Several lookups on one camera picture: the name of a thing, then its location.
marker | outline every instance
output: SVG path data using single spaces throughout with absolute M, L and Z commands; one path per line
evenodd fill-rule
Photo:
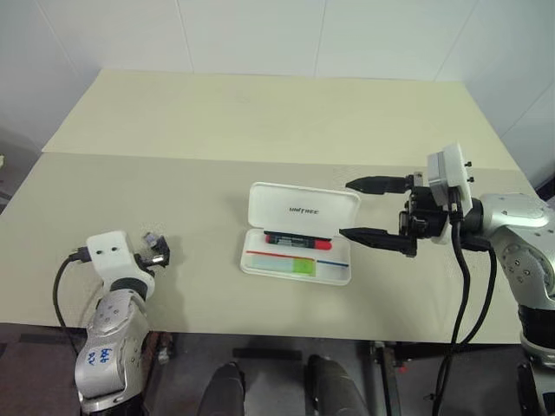
M 300 247 L 304 249 L 330 250 L 331 241 L 313 237 L 294 237 L 279 234 L 266 234 L 266 243 Z

table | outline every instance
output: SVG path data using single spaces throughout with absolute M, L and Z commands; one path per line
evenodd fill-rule
M 136 250 L 145 231 L 166 235 L 173 250 L 147 303 L 155 330 L 447 341 L 461 290 L 449 246 L 422 242 L 409 259 L 353 244 L 344 287 L 246 275 L 238 260 L 251 183 L 343 189 L 360 176 L 423 169 L 427 153 L 455 140 L 476 166 L 475 195 L 533 192 L 459 83 L 103 71 L 0 216 L 0 321 L 56 325 L 59 263 L 86 237 L 122 229 Z M 396 231 L 405 198 L 363 196 L 357 225 Z M 485 255 L 467 257 L 463 332 L 480 312 L 488 271 Z M 68 325 L 87 322 L 100 284 L 90 263 L 68 268 Z M 500 273 L 474 340 L 519 341 Z

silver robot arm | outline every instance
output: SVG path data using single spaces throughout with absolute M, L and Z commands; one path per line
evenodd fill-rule
M 486 194 L 472 198 L 459 145 L 428 156 L 428 186 L 422 174 L 405 178 L 367 177 L 346 186 L 381 195 L 410 197 L 399 216 L 399 235 L 385 230 L 340 230 L 345 237 L 372 248 L 416 256 L 417 240 L 445 241 L 453 217 L 460 221 L 460 240 L 467 250 L 493 248 L 522 322 L 520 336 L 528 361 L 518 369 L 522 413 L 555 415 L 555 212 L 536 197 Z
M 528 358 L 518 369 L 522 413 L 555 414 L 555 211 L 522 194 L 480 201 L 480 233 L 491 241 L 519 304 Z
M 75 384 L 85 413 L 113 414 L 144 387 L 141 347 L 149 330 L 145 301 L 154 292 L 153 272 L 147 267 L 169 262 L 166 240 L 153 234 L 146 239 L 158 252 L 149 261 L 133 254 L 123 231 L 87 240 L 105 295 L 87 326 L 87 342 L 75 363 Z

dark floor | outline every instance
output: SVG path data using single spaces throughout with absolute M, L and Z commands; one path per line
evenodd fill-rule
M 247 414 L 313 414 L 304 396 L 304 364 L 311 354 L 320 354 L 339 361 L 369 397 L 372 413 L 382 415 L 381 376 L 367 348 L 361 341 L 179 335 L 175 356 L 153 371 L 146 405 L 152 415 L 194 415 L 213 371 L 235 360 L 245 372 Z M 431 413 L 424 397 L 433 389 L 439 361 L 410 361 L 397 370 L 403 416 Z M 458 356 L 442 414 L 519 415 L 515 374 L 520 361 L 516 346 Z M 79 414 L 73 367 L 71 349 L 57 329 L 0 324 L 0 414 Z

red stripe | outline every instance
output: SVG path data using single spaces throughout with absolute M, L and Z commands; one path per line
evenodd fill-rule
M 328 240 L 315 240 L 314 248 L 317 250 L 331 250 L 331 241 Z
M 247 253 L 247 254 L 260 254 L 260 255 L 262 255 L 262 256 L 273 256 L 273 257 L 303 258 L 304 260 L 312 260 L 312 261 L 314 261 L 314 259 L 311 258 L 311 257 L 286 256 L 285 254 L 266 253 L 266 252 L 264 252 L 264 251 L 252 251 L 252 250 L 247 250 L 246 253 Z

